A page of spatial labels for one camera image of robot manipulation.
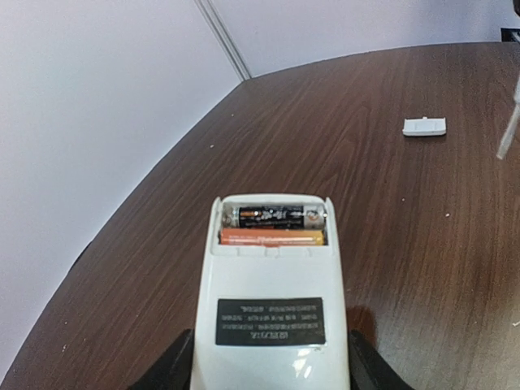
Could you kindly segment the clear handle screwdriver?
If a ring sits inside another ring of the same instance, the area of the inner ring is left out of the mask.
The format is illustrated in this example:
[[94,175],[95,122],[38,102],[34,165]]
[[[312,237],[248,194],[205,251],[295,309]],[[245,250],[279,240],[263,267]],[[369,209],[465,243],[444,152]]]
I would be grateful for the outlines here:
[[510,146],[513,143],[514,135],[519,122],[519,92],[520,92],[520,79],[518,79],[514,94],[513,101],[515,103],[513,113],[510,116],[508,126],[500,140],[499,148],[496,153],[496,157],[503,160],[509,151]]

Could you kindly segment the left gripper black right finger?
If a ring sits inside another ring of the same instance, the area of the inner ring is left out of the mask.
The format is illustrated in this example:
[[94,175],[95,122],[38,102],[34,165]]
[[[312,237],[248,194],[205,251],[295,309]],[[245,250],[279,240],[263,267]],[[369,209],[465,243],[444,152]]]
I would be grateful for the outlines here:
[[361,332],[350,331],[348,342],[352,389],[410,390],[410,386],[390,367]]

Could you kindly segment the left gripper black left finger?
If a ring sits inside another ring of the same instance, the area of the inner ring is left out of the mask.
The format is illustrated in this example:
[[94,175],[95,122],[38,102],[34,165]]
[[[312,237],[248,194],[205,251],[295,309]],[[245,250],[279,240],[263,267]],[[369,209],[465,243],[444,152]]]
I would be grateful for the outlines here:
[[185,329],[158,360],[133,384],[137,389],[189,389],[193,365],[194,330]]

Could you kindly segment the red white remote control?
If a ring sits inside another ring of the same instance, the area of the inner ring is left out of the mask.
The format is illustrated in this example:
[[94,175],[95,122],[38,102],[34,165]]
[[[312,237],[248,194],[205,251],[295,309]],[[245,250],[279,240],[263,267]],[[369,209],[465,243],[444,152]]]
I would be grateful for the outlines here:
[[[320,246],[220,240],[232,206],[319,205]],[[331,199],[257,193],[214,200],[194,329],[192,389],[348,389],[345,291]]]

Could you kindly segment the white battery cover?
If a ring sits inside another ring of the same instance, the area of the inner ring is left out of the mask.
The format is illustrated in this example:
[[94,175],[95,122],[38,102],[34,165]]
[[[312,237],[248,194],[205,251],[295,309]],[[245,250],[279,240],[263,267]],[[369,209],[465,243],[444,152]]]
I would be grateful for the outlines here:
[[446,132],[445,118],[406,119],[402,129],[405,137],[441,137]]

